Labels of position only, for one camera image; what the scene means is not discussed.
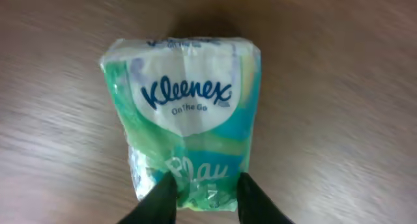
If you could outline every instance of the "folded plastic seal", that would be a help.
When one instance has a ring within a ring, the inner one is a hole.
[[[138,199],[169,171],[178,208],[236,210],[261,82],[256,46],[243,38],[118,40],[100,65]]]

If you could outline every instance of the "crinkled plastic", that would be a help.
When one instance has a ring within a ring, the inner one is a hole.
[[[261,82],[256,46],[243,38],[118,40],[100,65],[138,199],[171,171],[178,208],[236,210]]]

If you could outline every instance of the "kleenex logo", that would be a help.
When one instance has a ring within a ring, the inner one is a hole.
[[[223,94],[231,87],[231,84],[222,87],[220,82],[217,82],[215,85],[213,85],[213,82],[206,81],[204,85],[202,85],[200,82],[191,81],[191,83],[188,83],[185,80],[181,81],[181,83],[174,83],[171,86],[169,78],[167,76],[163,76],[160,81],[159,89],[164,96],[164,99],[159,100],[155,96],[156,89],[158,88],[157,81],[154,81],[152,84],[149,94],[145,87],[141,88],[141,93],[148,104],[156,110],[156,104],[164,105],[168,102],[180,100],[181,98],[188,96],[199,96],[206,99],[211,99],[214,97],[214,105],[216,105],[218,101],[226,102],[231,98],[232,92],[229,91],[229,95],[227,97],[223,97]]]

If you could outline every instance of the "teal packaging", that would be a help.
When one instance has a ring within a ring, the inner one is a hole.
[[[179,208],[235,210],[261,83],[258,48],[243,38],[118,40],[100,65],[138,199],[171,171]]]

